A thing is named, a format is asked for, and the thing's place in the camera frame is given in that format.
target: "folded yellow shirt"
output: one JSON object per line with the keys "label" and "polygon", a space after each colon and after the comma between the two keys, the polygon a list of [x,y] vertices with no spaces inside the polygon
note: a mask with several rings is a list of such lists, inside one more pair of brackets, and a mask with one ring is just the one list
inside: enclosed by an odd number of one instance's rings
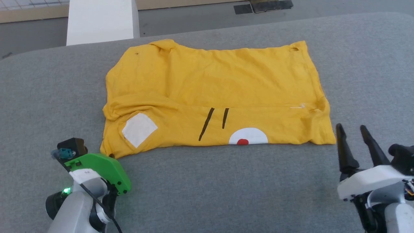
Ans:
{"label": "folded yellow shirt", "polygon": [[101,152],[167,146],[335,144],[305,41],[203,50],[161,40],[129,48],[106,77]]}

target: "gray fabric tablecloth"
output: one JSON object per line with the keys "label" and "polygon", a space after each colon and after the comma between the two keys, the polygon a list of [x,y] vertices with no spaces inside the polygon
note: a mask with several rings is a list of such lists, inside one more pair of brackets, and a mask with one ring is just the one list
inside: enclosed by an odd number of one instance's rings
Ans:
{"label": "gray fabric tablecloth", "polygon": [[[130,46],[171,38],[199,49],[282,46],[306,40],[354,156],[371,167],[366,124],[387,150],[412,145],[414,18],[344,15],[60,47],[0,62],[0,232],[45,232],[48,195],[71,185],[50,158],[60,141],[83,138],[98,152],[105,75]],[[363,232],[338,199],[336,146],[173,147],[119,160],[132,190],[116,218],[127,232]],[[110,225],[109,232],[116,229]]]}

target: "white grid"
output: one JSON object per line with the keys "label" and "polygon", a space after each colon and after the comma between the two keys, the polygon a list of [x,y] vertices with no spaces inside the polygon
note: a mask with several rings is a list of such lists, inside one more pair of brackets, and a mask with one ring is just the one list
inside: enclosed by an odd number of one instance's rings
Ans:
{"label": "white grid", "polygon": [[69,0],[0,0],[0,11],[68,5]]}

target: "robotic arm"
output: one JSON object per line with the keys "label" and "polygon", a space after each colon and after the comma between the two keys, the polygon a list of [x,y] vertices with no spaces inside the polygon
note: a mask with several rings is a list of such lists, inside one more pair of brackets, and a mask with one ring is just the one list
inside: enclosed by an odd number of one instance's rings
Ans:
{"label": "robotic arm", "polygon": [[46,212],[53,219],[48,233],[103,233],[110,221],[122,232],[114,218],[115,201],[130,191],[131,181],[120,163],[102,154],[88,153],[80,138],[59,143],[52,157],[74,182],[72,187],[46,199]]}
{"label": "robotic arm", "polygon": [[352,156],[341,124],[337,124],[340,199],[353,203],[368,233],[414,232],[414,208],[405,200],[414,199],[414,146],[392,145],[390,162],[367,128],[361,133],[374,167],[360,169]]}

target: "green light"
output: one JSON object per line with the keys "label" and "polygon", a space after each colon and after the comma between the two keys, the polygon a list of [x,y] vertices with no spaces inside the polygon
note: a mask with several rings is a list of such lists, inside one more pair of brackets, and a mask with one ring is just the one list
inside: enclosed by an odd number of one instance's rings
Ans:
{"label": "green light", "polygon": [[63,190],[63,193],[70,194],[71,191],[72,191],[72,188],[66,188],[66,189]]}

